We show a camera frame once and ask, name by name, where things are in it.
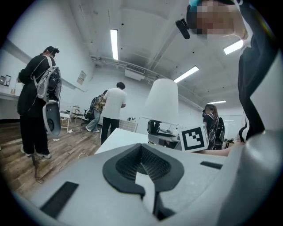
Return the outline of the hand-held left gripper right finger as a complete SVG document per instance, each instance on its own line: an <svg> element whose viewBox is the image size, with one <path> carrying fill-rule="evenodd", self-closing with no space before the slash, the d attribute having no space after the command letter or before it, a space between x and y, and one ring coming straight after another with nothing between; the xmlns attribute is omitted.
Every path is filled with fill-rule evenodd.
<svg viewBox="0 0 283 226"><path fill-rule="evenodd" d="M141 221L218 221L227 193L216 182L227 157L142 144L140 159L149 173L140 176L144 200L152 208L140 215Z"/></svg>

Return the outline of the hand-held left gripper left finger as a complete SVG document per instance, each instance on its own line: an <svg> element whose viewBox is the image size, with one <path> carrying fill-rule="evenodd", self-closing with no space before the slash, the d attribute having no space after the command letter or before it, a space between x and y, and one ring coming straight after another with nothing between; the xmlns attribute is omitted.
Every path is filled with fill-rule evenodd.
<svg viewBox="0 0 283 226"><path fill-rule="evenodd" d="M103 176L104 163L133 145L83 157L37 188L29 201L41 208L67 181L78 184L57 221L70 226L154 226L159 221L137 194L125 194Z"/></svg>

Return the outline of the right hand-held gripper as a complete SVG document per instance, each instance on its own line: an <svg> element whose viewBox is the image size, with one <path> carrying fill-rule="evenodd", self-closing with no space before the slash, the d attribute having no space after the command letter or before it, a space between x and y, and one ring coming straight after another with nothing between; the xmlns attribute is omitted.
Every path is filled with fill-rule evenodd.
<svg viewBox="0 0 283 226"><path fill-rule="evenodd" d="M179 128L182 151L197 152L208 148L209 140L204 124L190 128Z"/></svg>

